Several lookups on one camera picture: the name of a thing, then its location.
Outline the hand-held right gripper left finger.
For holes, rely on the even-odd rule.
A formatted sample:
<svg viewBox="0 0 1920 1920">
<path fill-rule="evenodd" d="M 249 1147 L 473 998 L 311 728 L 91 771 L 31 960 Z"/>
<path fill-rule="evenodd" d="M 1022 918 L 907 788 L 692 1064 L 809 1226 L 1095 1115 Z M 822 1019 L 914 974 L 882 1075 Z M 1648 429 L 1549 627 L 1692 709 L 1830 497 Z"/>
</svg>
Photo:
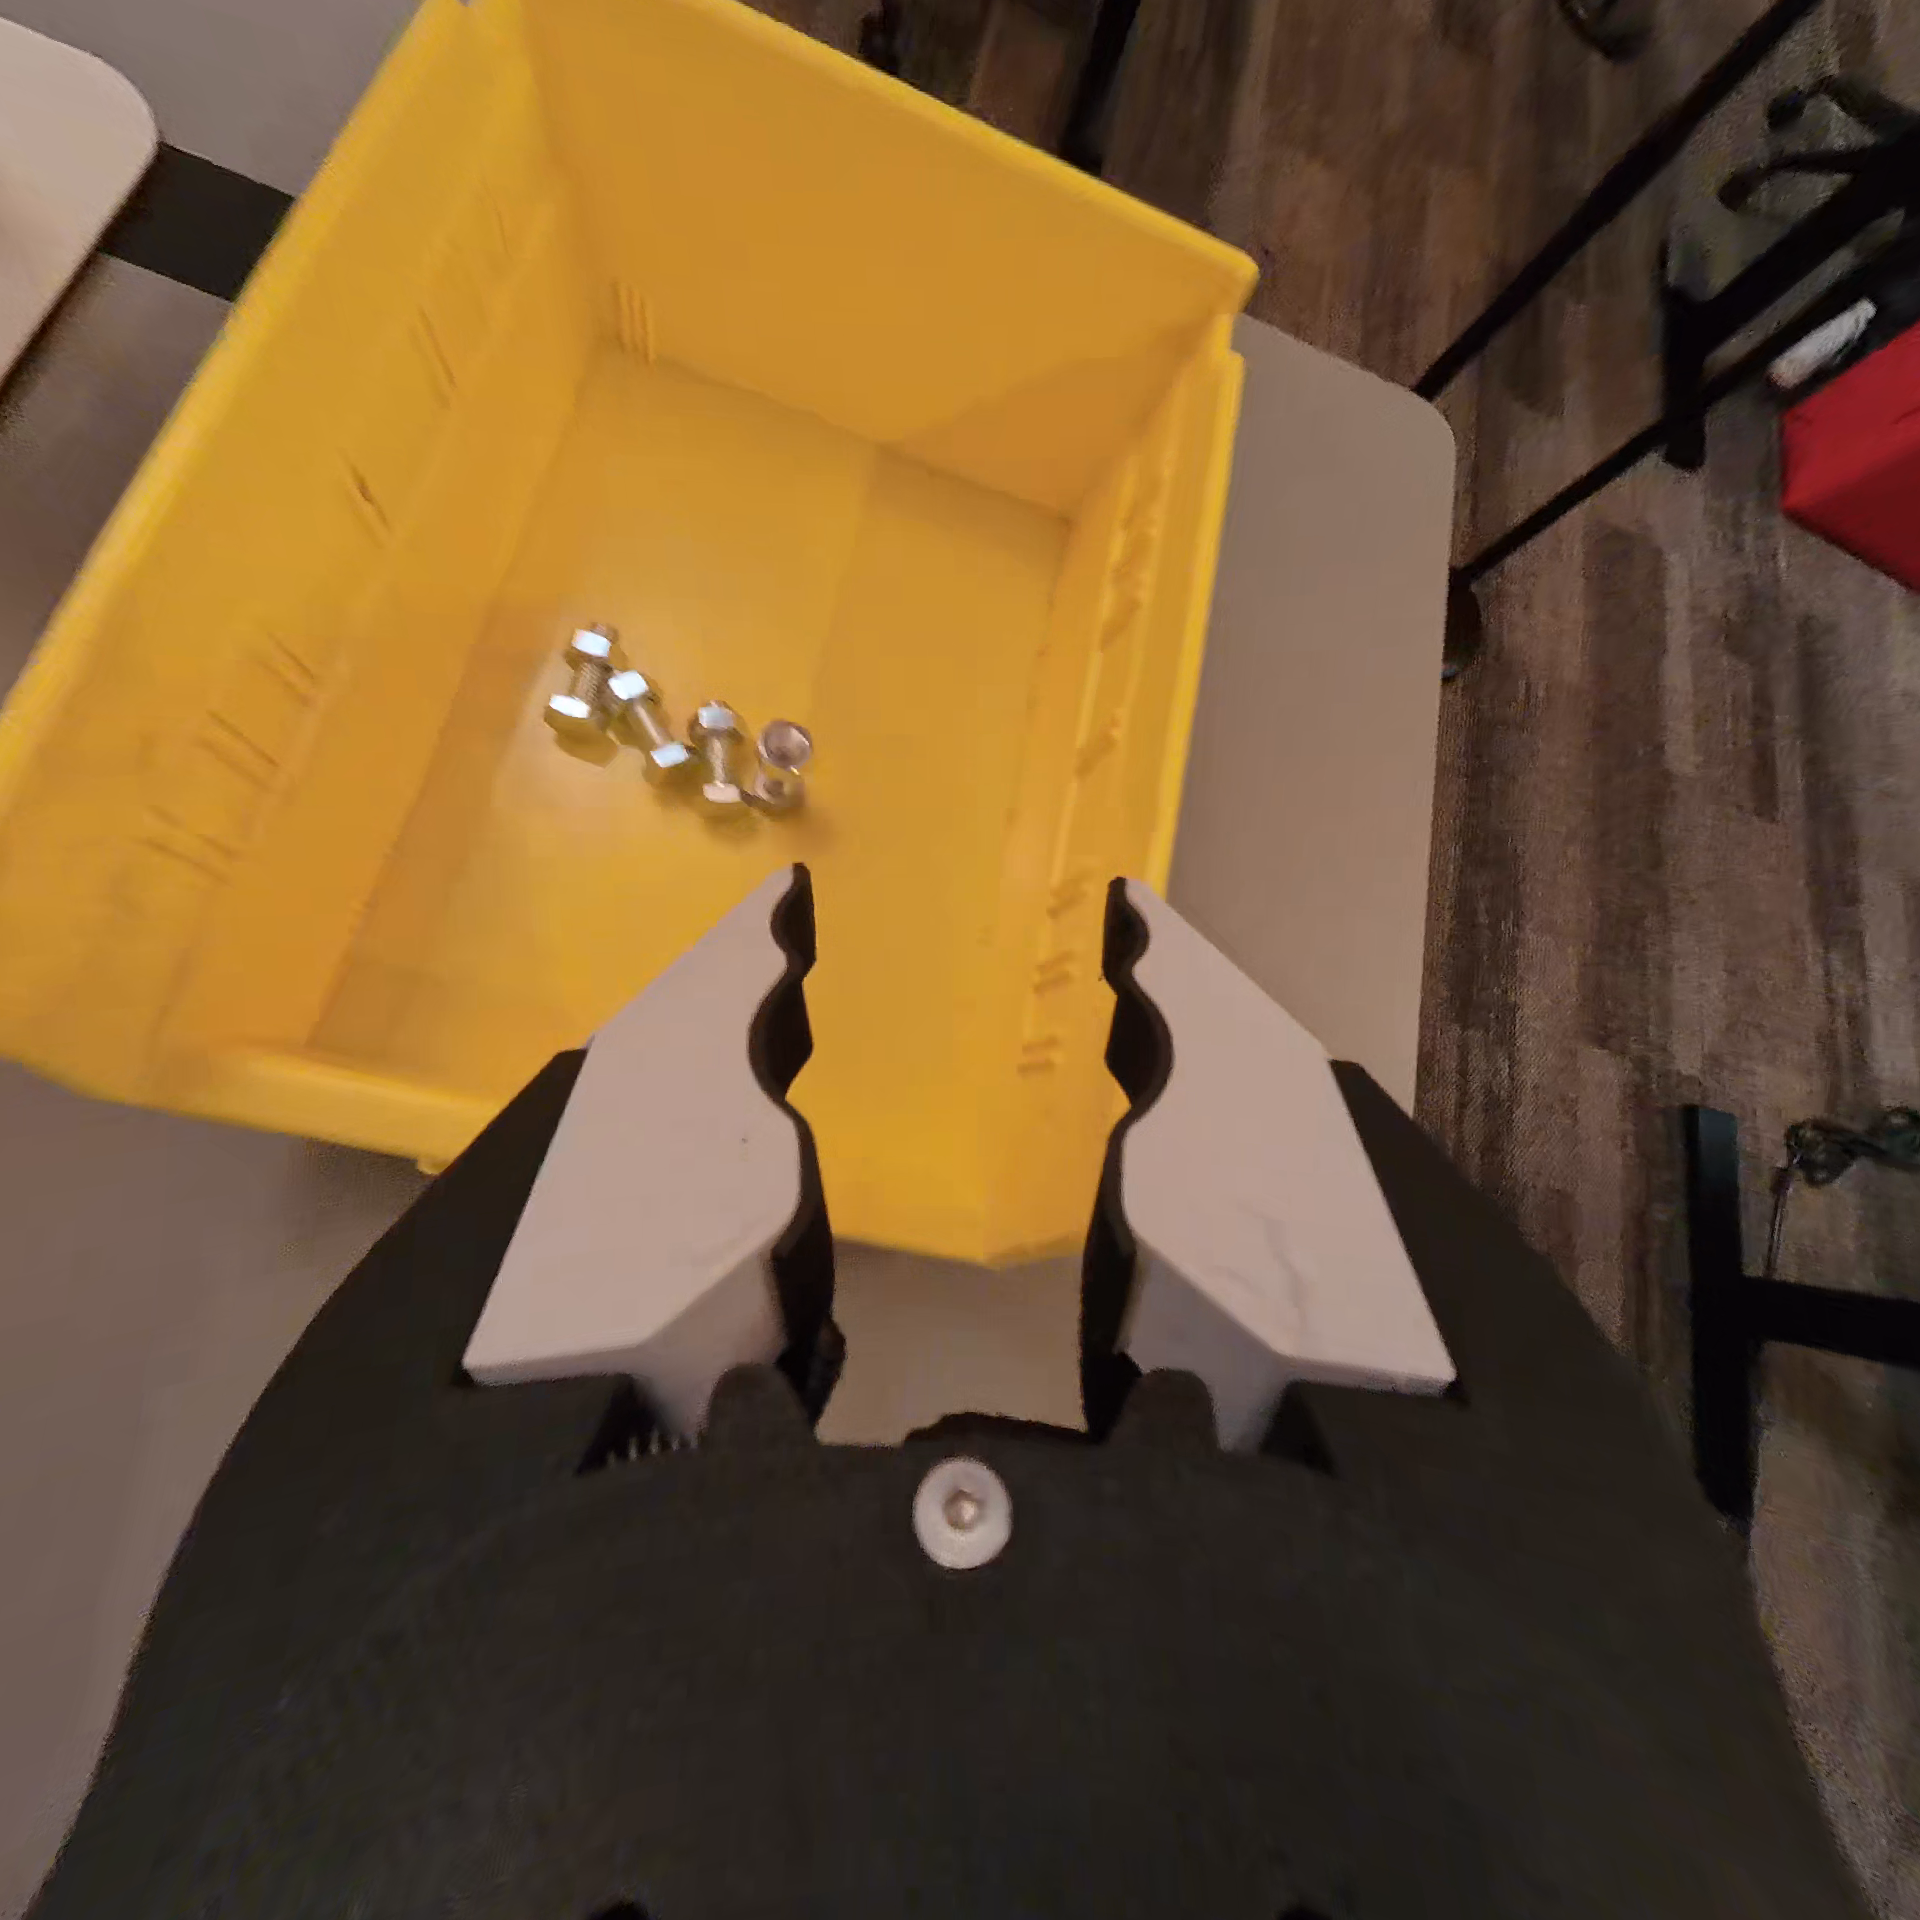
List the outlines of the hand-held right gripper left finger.
<svg viewBox="0 0 1920 1920">
<path fill-rule="evenodd" d="M 795 862 L 589 1041 L 466 1338 L 469 1380 L 628 1380 L 655 1431 L 703 1431 L 722 1377 L 764 1365 L 822 1419 L 840 1376 L 833 1234 L 790 1101 L 816 957 Z"/>
</svg>

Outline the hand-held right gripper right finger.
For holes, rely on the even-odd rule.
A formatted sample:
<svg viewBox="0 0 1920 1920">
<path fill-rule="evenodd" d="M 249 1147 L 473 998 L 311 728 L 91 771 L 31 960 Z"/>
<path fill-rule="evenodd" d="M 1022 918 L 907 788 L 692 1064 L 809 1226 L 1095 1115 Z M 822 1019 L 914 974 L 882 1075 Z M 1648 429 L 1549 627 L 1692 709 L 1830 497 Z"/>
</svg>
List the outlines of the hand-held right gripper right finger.
<svg viewBox="0 0 1920 1920">
<path fill-rule="evenodd" d="M 1089 1431 L 1152 1373 L 1199 1382 L 1224 1454 L 1258 1454 L 1300 1382 L 1446 1394 L 1458 1368 L 1328 1049 L 1130 879 L 1102 978 L 1125 1109 L 1081 1269 Z"/>
</svg>

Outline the yellow plastic bin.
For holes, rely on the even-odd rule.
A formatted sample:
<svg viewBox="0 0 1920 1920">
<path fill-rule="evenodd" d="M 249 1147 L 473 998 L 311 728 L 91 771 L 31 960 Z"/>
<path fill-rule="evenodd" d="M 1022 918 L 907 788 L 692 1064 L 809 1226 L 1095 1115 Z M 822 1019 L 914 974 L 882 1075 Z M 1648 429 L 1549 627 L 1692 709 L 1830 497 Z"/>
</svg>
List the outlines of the yellow plastic bin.
<svg viewBox="0 0 1920 1920">
<path fill-rule="evenodd" d="M 747 8 L 423 5 L 5 706 L 5 1059 L 441 1167 L 804 862 L 833 1228 L 1062 1254 L 1255 282 Z M 804 807 L 561 751 L 598 623 Z"/>
</svg>

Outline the black desk leg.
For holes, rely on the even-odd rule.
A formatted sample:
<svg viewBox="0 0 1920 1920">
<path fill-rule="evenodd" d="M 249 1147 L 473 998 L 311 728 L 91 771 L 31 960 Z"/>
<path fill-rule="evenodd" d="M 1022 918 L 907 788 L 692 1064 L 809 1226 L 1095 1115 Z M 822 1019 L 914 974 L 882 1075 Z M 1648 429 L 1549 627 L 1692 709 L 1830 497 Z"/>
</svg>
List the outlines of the black desk leg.
<svg viewBox="0 0 1920 1920">
<path fill-rule="evenodd" d="M 1865 1128 L 1803 1120 L 1787 1128 L 1770 1182 L 1763 1264 L 1744 1261 L 1739 1128 L 1731 1113 L 1688 1104 L 1683 1147 L 1692 1474 L 1716 1514 L 1751 1534 L 1760 1483 L 1762 1363 L 1769 1350 L 1915 1370 L 1915 1296 L 1798 1285 L 1778 1276 L 1787 1201 L 1833 1188 L 1859 1164 L 1915 1173 L 1915 1110 L 1888 1109 Z"/>
</svg>

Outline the red box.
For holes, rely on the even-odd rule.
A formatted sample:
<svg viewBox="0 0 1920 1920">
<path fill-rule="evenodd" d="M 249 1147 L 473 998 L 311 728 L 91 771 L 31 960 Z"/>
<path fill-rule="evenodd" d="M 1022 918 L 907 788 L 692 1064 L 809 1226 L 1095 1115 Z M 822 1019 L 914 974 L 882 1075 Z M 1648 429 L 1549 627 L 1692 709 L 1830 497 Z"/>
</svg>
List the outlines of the red box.
<svg viewBox="0 0 1920 1920">
<path fill-rule="evenodd" d="M 1918 589 L 1918 326 L 1787 407 L 1782 511 Z"/>
</svg>

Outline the black metal desk frame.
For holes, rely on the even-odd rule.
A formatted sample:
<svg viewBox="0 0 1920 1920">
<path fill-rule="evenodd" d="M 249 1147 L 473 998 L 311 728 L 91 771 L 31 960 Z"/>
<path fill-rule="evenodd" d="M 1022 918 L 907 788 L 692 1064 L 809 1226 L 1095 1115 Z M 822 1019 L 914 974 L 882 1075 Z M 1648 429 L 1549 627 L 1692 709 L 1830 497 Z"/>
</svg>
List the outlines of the black metal desk frame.
<svg viewBox="0 0 1920 1920">
<path fill-rule="evenodd" d="M 1489 305 L 1426 366 L 1411 392 L 1434 402 L 1475 366 L 1652 188 L 1692 136 L 1813 10 L 1812 2 L 1766 8 L 1596 180 Z M 1778 93 L 1766 108 L 1766 125 L 1783 132 L 1817 103 L 1836 108 L 1868 139 L 1851 148 L 1778 152 L 1722 182 L 1719 202 L 1731 214 L 1744 211 L 1762 188 L 1786 177 L 1830 180 L 1833 188 L 1722 290 L 1694 299 L 1660 277 L 1660 413 L 1480 554 L 1451 568 L 1442 682 L 1454 682 L 1484 646 L 1477 586 L 1486 576 L 1651 457 L 1696 472 L 1708 455 L 1708 419 L 1722 401 L 1751 388 L 1774 358 L 1801 349 L 1849 307 L 1886 294 L 1903 277 L 1915 277 L 1915 112 L 1849 76 L 1817 76 Z"/>
</svg>

